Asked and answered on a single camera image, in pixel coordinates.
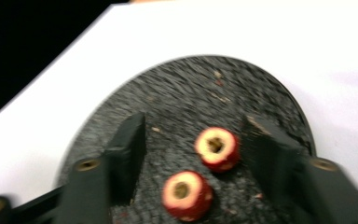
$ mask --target cored apple slice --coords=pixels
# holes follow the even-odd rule
[[[200,219],[211,207],[212,188],[194,171],[172,175],[164,185],[162,203],[168,213],[182,221]]]
[[[239,139],[226,129],[211,127],[200,133],[195,149],[211,171],[223,173],[240,160]]]

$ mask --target white background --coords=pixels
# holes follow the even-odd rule
[[[267,70],[304,110],[317,153],[358,186],[358,5],[178,1],[108,8],[0,112],[0,194],[15,205],[53,189],[81,126],[132,77],[217,54]]]

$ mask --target black speckled turntable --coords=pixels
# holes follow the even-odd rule
[[[315,154],[310,127],[288,90],[261,68],[227,57],[190,57],[158,65],[106,98],[71,146],[58,185],[66,183],[75,161],[98,157],[120,122],[139,111],[146,115],[147,155],[134,203],[112,207],[113,223],[180,223],[163,208],[161,189],[170,175],[182,170],[204,175],[214,190],[212,208],[198,223],[287,219],[256,197],[261,191],[243,162],[213,175],[195,153],[193,144],[202,130],[220,126],[240,135],[241,121],[251,112],[279,125],[303,147],[302,154]]]

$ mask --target black background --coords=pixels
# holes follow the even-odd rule
[[[0,109],[110,4],[126,0],[0,0]]]

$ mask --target apple core hole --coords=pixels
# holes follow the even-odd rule
[[[225,146],[223,144],[222,139],[215,137],[208,140],[209,149],[213,153],[219,153],[222,151],[223,147]]]
[[[189,192],[188,185],[184,182],[179,182],[175,185],[173,195],[177,199],[184,199],[185,197],[187,197],[188,192]]]

